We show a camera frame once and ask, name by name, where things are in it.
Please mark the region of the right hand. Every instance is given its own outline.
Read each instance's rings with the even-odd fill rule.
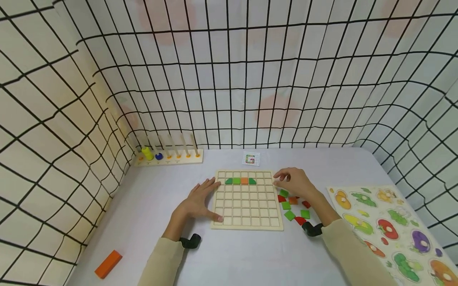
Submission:
[[[273,177],[279,179],[273,182],[275,186],[288,190],[309,202],[321,194],[302,169],[294,167],[281,169]]]

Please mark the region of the hand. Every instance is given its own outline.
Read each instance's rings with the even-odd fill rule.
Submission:
[[[286,189],[307,201],[313,200],[317,194],[320,194],[302,169],[281,169],[273,177],[279,179],[273,182],[275,186]]]
[[[215,183],[215,177],[207,179],[201,184],[197,184],[189,193],[187,199],[181,202],[177,210],[183,211],[187,216],[200,217],[206,216],[214,221],[223,221],[223,217],[211,212],[205,206],[205,198],[213,192],[220,182]]]

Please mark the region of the green puzzle piece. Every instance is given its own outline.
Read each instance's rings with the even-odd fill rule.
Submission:
[[[296,215],[292,212],[292,211],[287,211],[285,212],[285,217],[289,220],[289,221],[292,221]]]
[[[289,202],[282,202],[282,207],[284,210],[290,210],[291,209],[291,205],[289,204]]]
[[[282,197],[287,198],[289,193],[288,193],[287,190],[281,189],[279,195],[282,196]]]
[[[310,211],[308,210],[300,210],[300,216],[306,219],[310,219]]]

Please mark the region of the orange tile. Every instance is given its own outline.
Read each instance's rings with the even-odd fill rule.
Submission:
[[[288,200],[290,205],[297,205],[296,197],[289,197]]]
[[[119,254],[116,250],[113,250],[110,255],[102,262],[102,264],[94,271],[95,274],[100,278],[105,278],[108,273],[118,264],[121,260],[122,255]]]

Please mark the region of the left hand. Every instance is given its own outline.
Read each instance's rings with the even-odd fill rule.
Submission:
[[[222,216],[211,212],[205,206],[205,198],[220,185],[220,182],[215,183],[215,177],[211,178],[210,180],[206,179],[202,184],[197,184],[191,190],[187,199],[182,201],[177,209],[181,209],[191,217],[206,216],[213,221],[222,222]]]

